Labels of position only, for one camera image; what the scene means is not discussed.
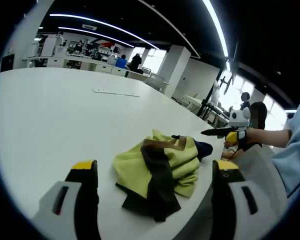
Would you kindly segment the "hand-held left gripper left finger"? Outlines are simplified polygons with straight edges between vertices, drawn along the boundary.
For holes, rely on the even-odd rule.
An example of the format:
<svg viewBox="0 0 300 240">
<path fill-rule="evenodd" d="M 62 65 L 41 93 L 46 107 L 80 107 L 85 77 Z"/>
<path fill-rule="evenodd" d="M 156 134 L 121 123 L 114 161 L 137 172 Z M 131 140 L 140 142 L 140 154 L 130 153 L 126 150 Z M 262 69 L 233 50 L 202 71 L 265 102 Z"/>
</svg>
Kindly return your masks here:
<svg viewBox="0 0 300 240">
<path fill-rule="evenodd" d="M 39 200 L 33 225 L 48 240 L 99 240 L 98 163 L 76 163 Z"/>
</svg>

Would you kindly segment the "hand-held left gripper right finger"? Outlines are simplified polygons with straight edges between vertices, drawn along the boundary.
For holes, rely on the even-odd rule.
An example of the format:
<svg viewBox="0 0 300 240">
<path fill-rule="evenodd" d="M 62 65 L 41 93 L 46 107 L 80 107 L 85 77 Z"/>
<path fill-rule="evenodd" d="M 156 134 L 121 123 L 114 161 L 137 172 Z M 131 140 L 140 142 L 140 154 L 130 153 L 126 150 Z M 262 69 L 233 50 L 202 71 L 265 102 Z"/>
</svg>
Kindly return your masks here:
<svg viewBox="0 0 300 240">
<path fill-rule="evenodd" d="M 260 240 L 273 225 L 267 194 L 226 160 L 212 163 L 211 240 Z"/>
</svg>

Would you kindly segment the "person's right hand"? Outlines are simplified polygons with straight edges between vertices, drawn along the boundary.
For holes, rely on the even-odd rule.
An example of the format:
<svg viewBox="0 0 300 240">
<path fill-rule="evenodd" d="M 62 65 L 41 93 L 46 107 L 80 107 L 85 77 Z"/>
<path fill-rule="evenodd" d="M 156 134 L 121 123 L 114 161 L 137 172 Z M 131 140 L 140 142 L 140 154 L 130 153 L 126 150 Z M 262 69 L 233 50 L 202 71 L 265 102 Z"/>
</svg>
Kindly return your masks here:
<svg viewBox="0 0 300 240">
<path fill-rule="evenodd" d="M 246 152 L 255 145 L 262 147 L 262 144 L 260 142 L 257 142 L 256 138 L 254 137 L 254 130 L 254 128 L 248 128 L 239 133 L 239 147 L 244 152 Z"/>
</svg>

